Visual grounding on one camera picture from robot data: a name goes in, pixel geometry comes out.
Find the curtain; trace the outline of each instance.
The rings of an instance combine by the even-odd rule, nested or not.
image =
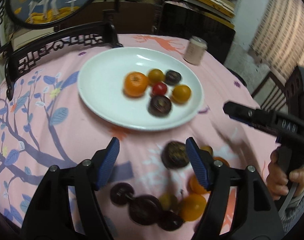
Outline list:
[[[304,66],[302,0],[270,0],[251,47],[284,78]]]

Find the metal screw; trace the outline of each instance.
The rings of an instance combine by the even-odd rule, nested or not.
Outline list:
[[[83,166],[90,166],[91,165],[91,160],[84,160],[83,162],[82,162],[82,165]]]
[[[254,172],[256,171],[255,167],[250,165],[249,167],[247,167],[247,169],[250,171],[250,172]]]
[[[49,168],[49,170],[51,171],[51,172],[54,172],[54,171],[56,171],[58,169],[58,166],[57,165],[52,165],[50,168]]]
[[[216,161],[214,161],[214,165],[218,166],[218,167],[221,167],[223,165],[223,163],[219,160],[216,160]]]

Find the white plate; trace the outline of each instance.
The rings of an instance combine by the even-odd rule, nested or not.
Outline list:
[[[172,104],[168,116],[160,118],[149,114],[151,88],[141,98],[130,99],[123,94],[123,82],[129,72],[145,75],[157,68],[164,73],[174,70],[182,75],[180,84],[192,90],[184,105]],[[146,131],[167,130],[190,121],[202,107],[203,88],[196,75],[182,62],[159,51],[144,48],[117,48],[89,59],[78,75],[78,90],[84,103],[98,116],[118,126]],[[166,96],[173,87],[168,86]]]

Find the round table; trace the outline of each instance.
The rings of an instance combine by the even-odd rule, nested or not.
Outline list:
[[[160,158],[172,140],[185,142],[192,136],[199,147],[210,145],[214,156],[226,159],[234,168],[249,164],[257,167],[263,179],[268,175],[270,153],[275,138],[231,120],[222,110],[226,101],[256,108],[248,90],[209,53],[199,66],[183,60],[187,40],[171,37],[119,35],[125,47],[158,50],[186,64],[204,89],[204,104],[193,120],[178,128],[161,132],[138,132],[117,127],[92,113],[78,95],[76,80],[82,65],[109,47],[78,47],[63,56],[51,52],[49,60],[38,65],[15,84],[12,101],[6,98],[6,82],[0,85],[0,212],[21,226],[30,200],[43,175],[52,164],[72,167],[104,149],[112,137],[120,140],[120,153],[108,185],[97,192],[98,202],[116,239],[191,239],[198,221],[187,222],[174,232],[157,225],[133,223],[127,207],[116,207],[109,191],[120,181],[131,184],[135,195],[159,197],[168,191],[180,199],[189,193],[191,165],[167,170]],[[82,226],[76,207],[74,188],[69,188],[70,206],[77,231]],[[231,226],[236,189],[231,188],[222,233]]]

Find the hand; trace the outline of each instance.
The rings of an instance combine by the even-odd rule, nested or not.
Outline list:
[[[271,153],[271,162],[268,165],[270,174],[266,178],[267,188],[270,191],[274,200],[279,200],[281,196],[288,194],[288,178],[284,171],[277,164],[278,152]],[[298,183],[294,197],[299,196],[304,191],[304,168],[294,170],[290,173],[289,179],[291,182]]]

